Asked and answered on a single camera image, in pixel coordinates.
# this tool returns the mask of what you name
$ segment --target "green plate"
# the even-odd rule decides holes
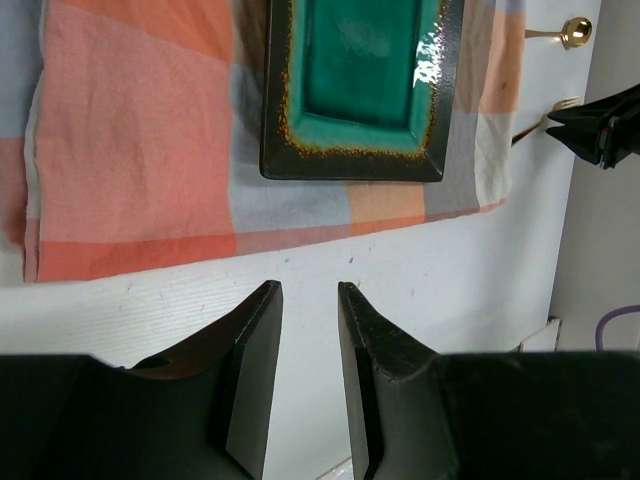
[[[464,0],[271,0],[260,167],[437,182]]]

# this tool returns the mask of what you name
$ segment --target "spoon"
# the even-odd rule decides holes
[[[560,37],[565,48],[578,48],[585,45],[591,33],[593,25],[591,20],[585,17],[576,17],[568,20],[564,24],[561,32],[540,32],[538,30],[527,30],[525,38],[532,37]]]

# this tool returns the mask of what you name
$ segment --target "gold fork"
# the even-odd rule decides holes
[[[551,111],[555,112],[557,110],[564,110],[565,108],[577,107],[581,103],[582,103],[582,99],[580,97],[565,98],[563,100],[560,100],[559,102],[556,102]],[[533,132],[534,130],[540,128],[544,124],[544,122],[546,122],[547,115],[549,113],[550,112],[547,112],[544,115],[542,115],[540,120],[537,123],[535,123],[534,125],[531,125],[529,128],[525,128],[523,131],[521,131],[517,135],[514,135],[513,138],[511,139],[511,146],[513,147],[516,143],[518,143],[524,137],[529,135],[531,132]]]

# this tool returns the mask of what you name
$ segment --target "white table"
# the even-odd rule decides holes
[[[528,25],[556,29],[601,0],[531,0]],[[583,95],[593,42],[527,41],[516,129]],[[541,132],[513,150],[514,187],[489,214],[74,284],[23,287],[0,254],[0,352],[91,352],[130,366],[229,311],[266,279],[284,285],[266,480],[314,479],[349,456],[337,283],[442,352],[507,350],[547,319],[573,155]]]

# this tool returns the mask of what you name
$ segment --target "plaid cloth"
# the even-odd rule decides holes
[[[0,3],[0,207],[26,281],[407,227],[509,192],[524,0],[467,0],[444,181],[427,185],[260,176],[266,0],[41,4]]]

